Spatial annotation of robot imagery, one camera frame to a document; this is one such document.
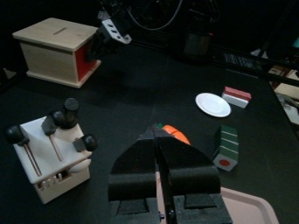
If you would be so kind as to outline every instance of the orange object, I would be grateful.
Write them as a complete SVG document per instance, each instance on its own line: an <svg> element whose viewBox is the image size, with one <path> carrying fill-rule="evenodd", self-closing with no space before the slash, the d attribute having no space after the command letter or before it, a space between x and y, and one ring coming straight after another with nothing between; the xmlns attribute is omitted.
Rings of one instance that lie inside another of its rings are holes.
<svg viewBox="0 0 299 224"><path fill-rule="evenodd" d="M163 126L163 130L174 135L174 137L176 139L179 139L182 142L184 142L186 144L191 144L190 140L187 139L186 135L171 125L164 125Z"/></svg>

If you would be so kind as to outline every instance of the white control box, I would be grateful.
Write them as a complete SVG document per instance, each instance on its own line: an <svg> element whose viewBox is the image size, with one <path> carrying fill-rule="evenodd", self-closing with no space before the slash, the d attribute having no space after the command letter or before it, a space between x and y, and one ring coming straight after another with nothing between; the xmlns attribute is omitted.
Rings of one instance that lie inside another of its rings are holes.
<svg viewBox="0 0 299 224"><path fill-rule="evenodd" d="M31 141L24 147L14 145L43 204L90 179L88 157L92 154L87 150L78 152L74 147L74 141L83 137L79 125L72 129L56 129L54 135L46 136L44 119L22 124Z"/></svg>

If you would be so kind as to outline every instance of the red and white box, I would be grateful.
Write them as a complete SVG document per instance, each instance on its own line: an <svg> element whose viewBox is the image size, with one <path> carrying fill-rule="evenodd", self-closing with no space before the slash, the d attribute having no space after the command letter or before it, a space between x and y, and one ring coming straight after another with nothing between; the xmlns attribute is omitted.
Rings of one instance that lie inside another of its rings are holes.
<svg viewBox="0 0 299 224"><path fill-rule="evenodd" d="M251 100L251 94L233 87L225 87L222 98L227 103L245 108Z"/></svg>

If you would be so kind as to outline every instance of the black knob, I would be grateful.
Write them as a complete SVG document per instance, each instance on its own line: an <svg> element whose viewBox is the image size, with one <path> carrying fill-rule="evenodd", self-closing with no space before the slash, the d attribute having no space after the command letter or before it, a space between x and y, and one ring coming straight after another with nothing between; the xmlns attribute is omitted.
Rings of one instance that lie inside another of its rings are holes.
<svg viewBox="0 0 299 224"><path fill-rule="evenodd" d="M74 146L76 151L82 152L94 151L99 147L99 144L96 138L91 134L87 134L74 142Z"/></svg>
<svg viewBox="0 0 299 224"><path fill-rule="evenodd" d="M43 123L42 123L42 130L46 136L50 136L55 133L56 129L66 125L66 115L60 110L52 111Z"/></svg>
<svg viewBox="0 0 299 224"><path fill-rule="evenodd" d="M78 113L79 113L80 105L76 99L70 98L63 104L62 112L66 116L66 123L60 126L63 129L70 130L72 129L78 123Z"/></svg>
<svg viewBox="0 0 299 224"><path fill-rule="evenodd" d="M4 137L10 144L24 146L30 143L30 137L24 128L20 125L12 125L4 129Z"/></svg>

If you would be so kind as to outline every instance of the wooden box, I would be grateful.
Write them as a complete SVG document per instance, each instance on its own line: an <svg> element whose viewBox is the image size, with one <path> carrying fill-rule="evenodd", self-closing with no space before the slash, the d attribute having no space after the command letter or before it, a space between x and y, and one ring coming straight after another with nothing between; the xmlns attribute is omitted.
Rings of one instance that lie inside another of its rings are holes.
<svg viewBox="0 0 299 224"><path fill-rule="evenodd" d="M20 40L28 76L80 88L100 61L86 61L98 28L48 18L14 33Z"/></svg>

